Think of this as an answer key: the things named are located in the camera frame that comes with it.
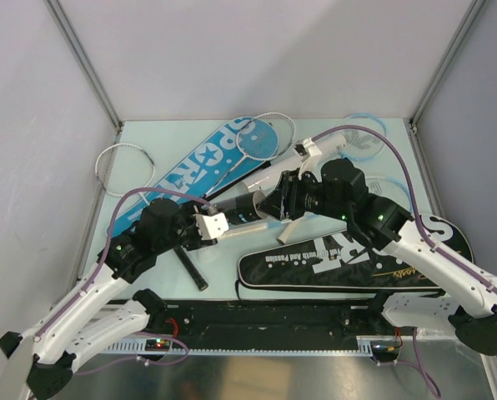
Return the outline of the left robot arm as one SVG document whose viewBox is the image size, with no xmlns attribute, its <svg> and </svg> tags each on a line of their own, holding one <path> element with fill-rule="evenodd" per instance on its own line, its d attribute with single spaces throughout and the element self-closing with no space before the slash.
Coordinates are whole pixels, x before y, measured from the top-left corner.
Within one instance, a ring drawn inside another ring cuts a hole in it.
<svg viewBox="0 0 497 400">
<path fill-rule="evenodd" d="M 213 245 L 228 231 L 217 208 L 167 198 L 151 202 L 139 220 L 109 234 L 97 264 L 40 322 L 23 332 L 6 332 L 0 349 L 7 365 L 0 399 L 19 399 L 25 389 L 36 399 L 60 392 L 80 367 L 111 344 L 134 333 L 156 333 L 168 320 L 166 303 L 152 290 L 137 291 L 109 315 L 95 315 L 158 256 L 175 248 Z"/>
</svg>

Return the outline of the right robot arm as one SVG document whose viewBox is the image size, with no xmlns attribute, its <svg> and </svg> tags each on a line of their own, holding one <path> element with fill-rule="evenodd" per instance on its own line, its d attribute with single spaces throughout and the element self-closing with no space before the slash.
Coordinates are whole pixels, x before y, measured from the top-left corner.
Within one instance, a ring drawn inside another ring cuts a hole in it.
<svg viewBox="0 0 497 400">
<path fill-rule="evenodd" d="M 435 241 L 419 214 L 371 193 L 364 173 L 350 160 L 326 162 L 320 178 L 282 172 L 257 209 L 277 220 L 312 213 L 343 221 L 356 242 L 407 263 L 451 297 L 452 303 L 443 306 L 433 298 L 406 301 L 390 295 L 366 315 L 373 332 L 385 334 L 394 327 L 445 330 L 477 353 L 497 354 L 497 276 Z"/>
</svg>

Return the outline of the black shuttlecock tube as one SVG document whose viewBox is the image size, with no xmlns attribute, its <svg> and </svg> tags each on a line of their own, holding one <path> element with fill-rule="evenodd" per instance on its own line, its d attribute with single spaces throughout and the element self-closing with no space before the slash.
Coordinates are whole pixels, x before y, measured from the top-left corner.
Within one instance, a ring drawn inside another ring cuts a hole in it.
<svg viewBox="0 0 497 400">
<path fill-rule="evenodd" d="M 262 191 L 248 192 L 214 204 L 233 226 L 244 225 L 265 219 L 268 215 L 258 209 L 265 199 Z"/>
</svg>

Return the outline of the white shuttlecock tube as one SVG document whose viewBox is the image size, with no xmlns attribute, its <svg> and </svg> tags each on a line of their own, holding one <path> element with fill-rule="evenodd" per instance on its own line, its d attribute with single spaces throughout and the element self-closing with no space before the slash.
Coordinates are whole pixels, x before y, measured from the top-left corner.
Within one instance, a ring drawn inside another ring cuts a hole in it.
<svg viewBox="0 0 497 400">
<path fill-rule="evenodd" d="M 275 188 L 283 171 L 296 171 L 298 176 L 304 172 L 312 172 L 320 162 L 343 150 L 346 144 L 341 133 L 332 133 L 317 141 L 311 137 L 306 138 L 295 144 L 294 153 L 290 157 L 246 177 L 242 185 L 248 192 Z"/>
</svg>

